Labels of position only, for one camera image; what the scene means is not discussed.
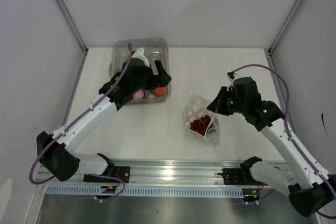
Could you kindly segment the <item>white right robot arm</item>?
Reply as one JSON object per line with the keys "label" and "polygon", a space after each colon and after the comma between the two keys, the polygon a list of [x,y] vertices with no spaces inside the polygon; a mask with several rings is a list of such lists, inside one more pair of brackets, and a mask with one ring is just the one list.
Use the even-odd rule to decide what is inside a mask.
{"label": "white right robot arm", "polygon": [[263,182],[289,198],[304,217],[318,212],[335,199],[335,175],[321,166],[285,123],[285,115],[272,101],[264,101],[251,77],[235,79],[221,87],[207,109],[225,116],[241,114],[277,149],[292,174],[277,169],[259,157],[240,165],[240,179],[251,184]]}

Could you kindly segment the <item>purple grape bunch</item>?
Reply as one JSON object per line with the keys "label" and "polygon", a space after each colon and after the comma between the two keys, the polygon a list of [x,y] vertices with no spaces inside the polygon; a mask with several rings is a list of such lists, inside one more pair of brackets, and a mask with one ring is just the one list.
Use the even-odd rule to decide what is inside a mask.
{"label": "purple grape bunch", "polygon": [[199,119],[194,119],[190,123],[190,130],[199,133],[201,135],[205,135],[205,132],[211,122],[211,117],[209,115],[204,115]]}

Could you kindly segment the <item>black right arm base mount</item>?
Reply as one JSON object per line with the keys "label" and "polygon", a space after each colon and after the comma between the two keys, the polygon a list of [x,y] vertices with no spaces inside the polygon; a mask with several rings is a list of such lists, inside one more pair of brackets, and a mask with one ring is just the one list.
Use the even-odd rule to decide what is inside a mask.
{"label": "black right arm base mount", "polygon": [[251,185],[257,186],[258,181],[256,181],[250,172],[250,168],[257,162],[261,162],[262,159],[253,156],[245,161],[243,161],[239,168],[223,168],[220,173],[217,173],[222,177],[225,185]]}

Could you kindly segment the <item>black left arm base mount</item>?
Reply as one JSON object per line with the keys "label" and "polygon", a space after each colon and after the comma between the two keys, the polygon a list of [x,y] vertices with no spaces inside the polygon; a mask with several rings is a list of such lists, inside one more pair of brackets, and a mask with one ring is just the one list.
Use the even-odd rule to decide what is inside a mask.
{"label": "black left arm base mount", "polygon": [[98,176],[85,174],[83,181],[86,183],[118,183],[118,180],[111,179],[111,177],[118,178],[124,183],[129,182],[131,168],[129,166],[115,166],[114,162],[106,157],[104,154],[98,153],[98,156],[103,158],[108,166],[104,172]]}

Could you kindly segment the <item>clear zip top bag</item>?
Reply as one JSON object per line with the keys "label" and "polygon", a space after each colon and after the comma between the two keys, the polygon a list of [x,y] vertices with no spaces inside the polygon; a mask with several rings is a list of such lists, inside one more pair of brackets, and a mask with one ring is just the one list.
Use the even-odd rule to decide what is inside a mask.
{"label": "clear zip top bag", "polygon": [[210,102],[194,93],[182,112],[182,121],[186,130],[198,141],[215,148],[220,140],[219,120],[214,112],[207,109]]}

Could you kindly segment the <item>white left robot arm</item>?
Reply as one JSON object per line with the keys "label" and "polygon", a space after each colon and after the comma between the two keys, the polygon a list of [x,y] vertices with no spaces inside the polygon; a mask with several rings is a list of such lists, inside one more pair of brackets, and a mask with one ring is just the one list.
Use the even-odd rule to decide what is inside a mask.
{"label": "white left robot arm", "polygon": [[141,90],[166,87],[172,78],[165,71],[160,60],[152,66],[142,58],[131,57],[98,91],[93,101],[72,122],[53,133],[41,132],[36,137],[37,159],[60,182],[75,174],[95,174],[102,182],[114,176],[112,163],[103,154],[76,154],[76,149],[86,136],[105,118],[118,112]]}

